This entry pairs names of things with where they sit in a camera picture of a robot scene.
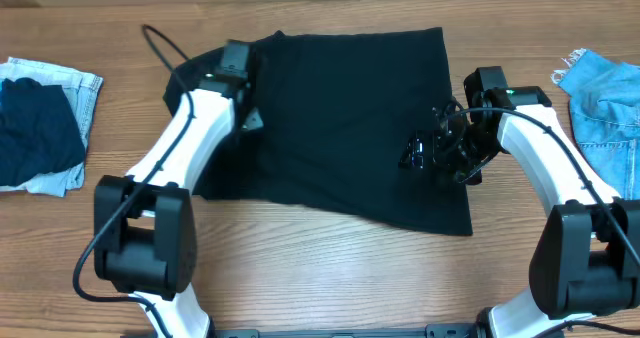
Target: dark folded garment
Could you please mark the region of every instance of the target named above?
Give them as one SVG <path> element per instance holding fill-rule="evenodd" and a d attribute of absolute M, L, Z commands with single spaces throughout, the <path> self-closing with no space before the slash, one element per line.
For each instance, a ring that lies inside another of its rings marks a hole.
<path fill-rule="evenodd" d="M 78 124 L 61 86 L 42 86 L 29 78 L 2 82 L 0 186 L 65 171 L 84 156 Z"/>
<path fill-rule="evenodd" d="M 431 168 L 398 168 L 412 132 L 431 130 L 433 107 L 451 100 L 441 29 L 277 32 L 255 47 L 261 65 L 254 100 L 264 128 L 217 149 L 196 194 L 303 204 L 424 232 L 472 233 L 464 185 L 436 179 Z M 192 59 L 178 73 L 195 89 L 221 54 Z M 181 94 L 172 77 L 164 97 L 172 114 Z"/>

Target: frayed thread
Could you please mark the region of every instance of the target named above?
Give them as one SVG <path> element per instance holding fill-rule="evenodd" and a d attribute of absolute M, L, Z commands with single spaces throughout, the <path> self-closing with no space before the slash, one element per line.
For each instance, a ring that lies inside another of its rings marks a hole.
<path fill-rule="evenodd" d="M 562 81 L 564 76 L 567 75 L 567 73 L 569 73 L 569 71 L 571 70 L 571 67 L 573 67 L 580 60 L 580 58 L 582 58 L 582 56 L 585 53 L 587 53 L 587 50 L 584 48 L 580 48 L 571 52 L 571 54 L 569 54 L 569 58 L 562 58 L 564 63 L 567 65 L 567 69 L 554 70 L 553 74 L 551 74 L 551 81 L 555 84 L 560 83 L 560 81 Z"/>

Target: wooden table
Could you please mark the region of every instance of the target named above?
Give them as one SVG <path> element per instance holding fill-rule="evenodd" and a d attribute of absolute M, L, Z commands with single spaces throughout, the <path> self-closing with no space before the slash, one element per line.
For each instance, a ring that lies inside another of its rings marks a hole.
<path fill-rule="evenodd" d="M 368 33 L 443 26 L 451 82 L 501 65 L 512 85 L 539 85 L 569 132 L 567 96 L 549 75 L 560 58 L 591 48 L 640 63 L 640 0 L 398 0 L 0 10 L 0 58 L 58 63 L 105 78 L 84 188 L 65 199 L 0 195 L 0 336 L 116 337 L 149 324 L 134 304 L 92 304 L 71 288 L 92 236 L 93 190 L 121 175 L 170 119 L 169 74 L 140 24 L 156 26 L 188 54 L 226 39 Z M 178 63 L 175 55 L 173 61 Z M 199 261 L 194 285 L 219 328 L 418 327 L 472 321 L 527 285 L 545 216 L 515 161 L 498 157 L 469 188 L 475 234 L 413 233 L 367 220 L 265 202 L 194 198 Z M 111 294 L 92 266 L 82 284 Z M 638 326 L 640 311 L 603 319 Z M 572 336 L 613 336 L 577 328 Z"/>

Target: jeans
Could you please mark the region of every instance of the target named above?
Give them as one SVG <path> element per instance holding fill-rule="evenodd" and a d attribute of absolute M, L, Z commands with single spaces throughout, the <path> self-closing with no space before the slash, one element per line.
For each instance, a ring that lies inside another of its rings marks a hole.
<path fill-rule="evenodd" d="M 89 145 L 89 133 L 93 112 L 103 79 L 95 74 L 84 73 L 54 64 L 9 58 L 0 64 L 0 81 L 28 77 L 42 85 L 60 85 L 69 100 L 71 110 L 78 122 L 80 139 L 85 150 Z M 67 189 L 77 189 L 84 183 L 84 162 L 60 173 L 39 174 L 17 187 L 0 186 L 0 192 L 27 190 L 30 193 L 64 197 Z"/>
<path fill-rule="evenodd" d="M 640 69 L 579 50 L 552 80 L 570 96 L 576 143 L 600 177 L 625 199 L 640 197 Z"/>

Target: denim fabric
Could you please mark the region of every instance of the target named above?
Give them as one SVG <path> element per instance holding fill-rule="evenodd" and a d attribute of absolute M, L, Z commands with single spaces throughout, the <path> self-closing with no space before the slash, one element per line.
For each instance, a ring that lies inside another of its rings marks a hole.
<path fill-rule="evenodd" d="M 10 57 L 7 63 L 0 64 L 0 81 L 23 77 L 31 78 L 42 85 L 62 86 L 78 122 L 80 138 L 86 150 L 89 145 L 93 111 L 103 79 L 95 74 L 72 68 L 26 59 Z M 0 186 L 0 192 L 27 190 L 30 193 L 64 197 L 67 189 L 80 188 L 83 183 L 84 162 L 64 172 L 39 174 L 17 187 Z"/>
<path fill-rule="evenodd" d="M 573 56 L 557 84 L 570 96 L 573 134 L 600 177 L 625 199 L 640 197 L 640 69 L 589 50 Z"/>

